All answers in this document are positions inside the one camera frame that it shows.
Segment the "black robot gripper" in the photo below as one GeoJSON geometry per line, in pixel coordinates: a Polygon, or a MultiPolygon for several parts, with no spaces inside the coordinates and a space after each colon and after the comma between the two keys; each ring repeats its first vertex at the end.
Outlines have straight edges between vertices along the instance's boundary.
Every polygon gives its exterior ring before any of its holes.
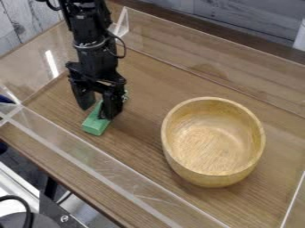
{"type": "Polygon", "coordinates": [[[87,110],[95,104],[95,94],[103,94],[98,118],[113,120],[124,111],[126,79],[118,72],[118,62],[126,53],[118,54],[116,43],[74,44],[79,60],[69,61],[71,90],[79,107],[87,110]]]}

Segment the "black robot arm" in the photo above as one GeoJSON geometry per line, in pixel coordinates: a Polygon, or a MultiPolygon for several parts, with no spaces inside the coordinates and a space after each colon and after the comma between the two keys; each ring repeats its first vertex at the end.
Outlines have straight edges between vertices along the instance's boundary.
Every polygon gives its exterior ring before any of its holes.
{"type": "Polygon", "coordinates": [[[95,104],[95,94],[103,96],[98,112],[99,119],[113,120],[122,112],[126,96],[126,79],[117,71],[118,60],[126,57],[117,51],[117,41],[122,38],[110,31],[112,12],[105,0],[59,0],[54,11],[62,11],[69,30],[73,33],[73,46],[78,61],[69,61],[69,79],[75,100],[83,110],[95,104]]]}

